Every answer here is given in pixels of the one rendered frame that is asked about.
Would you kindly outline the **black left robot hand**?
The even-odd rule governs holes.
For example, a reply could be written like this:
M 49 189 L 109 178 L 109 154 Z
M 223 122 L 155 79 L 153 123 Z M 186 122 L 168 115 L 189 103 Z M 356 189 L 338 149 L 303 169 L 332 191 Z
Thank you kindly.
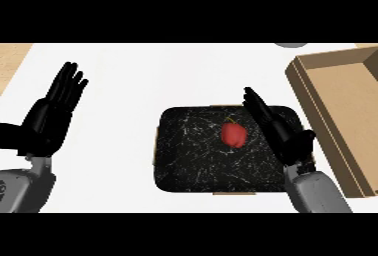
M 0 123 L 0 149 L 16 150 L 19 156 L 50 157 L 56 153 L 65 141 L 72 113 L 87 84 L 78 64 L 66 62 L 47 94 L 35 101 L 22 124 Z

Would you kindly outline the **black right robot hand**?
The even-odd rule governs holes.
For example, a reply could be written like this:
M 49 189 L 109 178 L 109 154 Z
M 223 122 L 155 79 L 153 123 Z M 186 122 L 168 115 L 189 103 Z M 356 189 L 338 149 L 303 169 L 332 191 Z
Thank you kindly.
M 297 132 L 279 114 L 273 113 L 251 87 L 244 88 L 244 107 L 263 132 L 267 144 L 283 165 L 304 164 L 313 152 L 316 133 Z

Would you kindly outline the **red bell pepper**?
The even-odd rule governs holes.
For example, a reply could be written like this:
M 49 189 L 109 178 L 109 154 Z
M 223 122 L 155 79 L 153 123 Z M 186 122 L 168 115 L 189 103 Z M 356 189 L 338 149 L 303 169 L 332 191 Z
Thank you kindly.
M 232 148 L 241 148 L 245 145 L 246 129 L 230 117 L 221 125 L 221 141 Z

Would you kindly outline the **brown cardboard box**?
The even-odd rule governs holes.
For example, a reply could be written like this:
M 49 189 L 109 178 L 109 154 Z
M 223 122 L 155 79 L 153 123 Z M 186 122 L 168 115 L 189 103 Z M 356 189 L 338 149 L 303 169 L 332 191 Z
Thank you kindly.
M 378 46 L 298 55 L 285 74 L 344 195 L 378 197 Z

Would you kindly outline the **black marbled tray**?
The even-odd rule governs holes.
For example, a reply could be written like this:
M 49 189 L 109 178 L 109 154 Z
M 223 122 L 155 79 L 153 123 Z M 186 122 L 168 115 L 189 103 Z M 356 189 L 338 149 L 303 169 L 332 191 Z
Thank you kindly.
M 242 147 L 221 141 L 221 125 L 246 130 Z M 173 107 L 158 126 L 153 178 L 167 192 L 282 192 L 283 171 L 242 106 Z

